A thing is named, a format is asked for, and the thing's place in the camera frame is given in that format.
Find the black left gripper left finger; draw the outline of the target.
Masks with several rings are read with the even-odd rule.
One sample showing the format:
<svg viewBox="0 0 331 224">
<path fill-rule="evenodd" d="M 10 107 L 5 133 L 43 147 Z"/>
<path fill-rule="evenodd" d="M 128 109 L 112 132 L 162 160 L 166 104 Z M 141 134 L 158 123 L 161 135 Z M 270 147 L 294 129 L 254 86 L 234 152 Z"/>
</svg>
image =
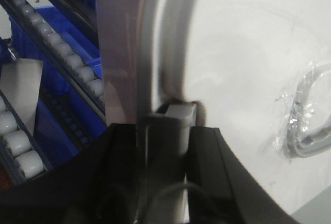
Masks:
<svg viewBox="0 0 331 224">
<path fill-rule="evenodd" d="M 73 159 L 1 192 L 1 223 L 133 223 L 136 127 L 112 124 Z"/>
</svg>

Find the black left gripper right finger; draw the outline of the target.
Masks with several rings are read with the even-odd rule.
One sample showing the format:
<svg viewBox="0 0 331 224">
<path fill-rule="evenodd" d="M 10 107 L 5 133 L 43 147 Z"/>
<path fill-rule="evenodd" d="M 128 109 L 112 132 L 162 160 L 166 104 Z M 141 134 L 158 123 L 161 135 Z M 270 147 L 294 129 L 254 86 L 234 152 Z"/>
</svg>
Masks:
<svg viewBox="0 0 331 224">
<path fill-rule="evenodd" d="M 191 223 L 296 223 L 239 162 L 219 129 L 192 127 L 187 179 Z"/>
</svg>

